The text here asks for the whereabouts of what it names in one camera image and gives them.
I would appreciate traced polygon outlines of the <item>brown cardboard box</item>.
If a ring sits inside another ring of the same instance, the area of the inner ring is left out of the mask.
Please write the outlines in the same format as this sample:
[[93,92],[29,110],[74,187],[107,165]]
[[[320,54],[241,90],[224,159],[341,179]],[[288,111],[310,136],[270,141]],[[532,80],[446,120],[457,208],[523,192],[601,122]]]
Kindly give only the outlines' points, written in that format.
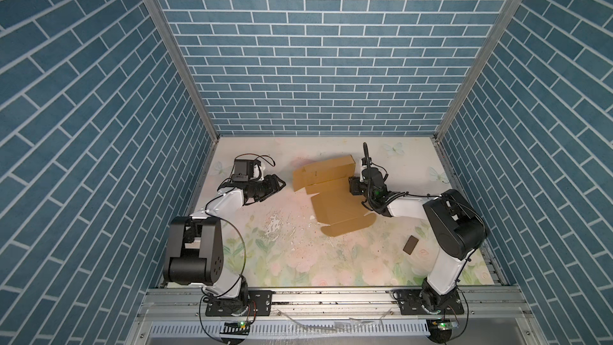
[[372,226],[377,215],[363,205],[361,195],[354,196],[350,179],[356,163],[351,155],[305,165],[293,172],[292,186],[304,189],[321,231],[329,237],[342,236]]

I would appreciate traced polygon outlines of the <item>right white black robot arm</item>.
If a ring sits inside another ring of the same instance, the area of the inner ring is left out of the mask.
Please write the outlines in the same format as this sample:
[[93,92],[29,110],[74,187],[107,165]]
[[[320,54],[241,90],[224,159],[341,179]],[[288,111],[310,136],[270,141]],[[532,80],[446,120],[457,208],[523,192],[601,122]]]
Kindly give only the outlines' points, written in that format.
[[426,220],[439,246],[434,266],[421,286],[423,308],[434,314],[455,298],[461,273],[488,235],[478,212],[456,189],[439,195],[418,196],[392,192],[387,176],[378,167],[366,166],[349,179],[349,190],[363,196],[363,205],[383,217],[415,217]]

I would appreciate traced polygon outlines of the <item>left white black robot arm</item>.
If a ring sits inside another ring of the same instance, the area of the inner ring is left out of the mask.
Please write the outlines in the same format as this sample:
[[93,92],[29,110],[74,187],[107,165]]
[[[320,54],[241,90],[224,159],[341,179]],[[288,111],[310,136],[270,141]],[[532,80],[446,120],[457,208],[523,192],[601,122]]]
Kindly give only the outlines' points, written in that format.
[[226,224],[238,232],[233,218],[240,209],[266,201],[285,188],[284,180],[264,172],[268,166],[276,166],[269,155],[237,156],[230,176],[203,209],[172,219],[164,258],[165,282],[199,285],[210,300],[247,303],[244,273],[224,265],[222,228]]

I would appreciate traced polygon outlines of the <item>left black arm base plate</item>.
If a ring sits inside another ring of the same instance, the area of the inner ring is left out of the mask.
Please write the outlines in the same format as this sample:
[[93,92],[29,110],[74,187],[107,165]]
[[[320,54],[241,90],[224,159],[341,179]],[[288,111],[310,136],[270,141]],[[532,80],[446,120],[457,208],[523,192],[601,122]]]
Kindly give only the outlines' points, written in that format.
[[272,290],[250,289],[247,294],[241,292],[235,298],[206,298],[205,315],[207,317],[243,316],[250,308],[250,316],[256,319],[270,316]]

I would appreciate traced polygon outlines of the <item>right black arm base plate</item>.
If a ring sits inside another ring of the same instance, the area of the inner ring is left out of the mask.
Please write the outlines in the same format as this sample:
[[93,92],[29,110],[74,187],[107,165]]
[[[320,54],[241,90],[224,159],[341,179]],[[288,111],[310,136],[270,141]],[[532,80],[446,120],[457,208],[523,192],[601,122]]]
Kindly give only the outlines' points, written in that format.
[[465,306],[456,288],[445,295],[438,295],[430,289],[400,288],[393,289],[390,296],[403,316],[441,316],[447,313],[460,316],[465,313]]

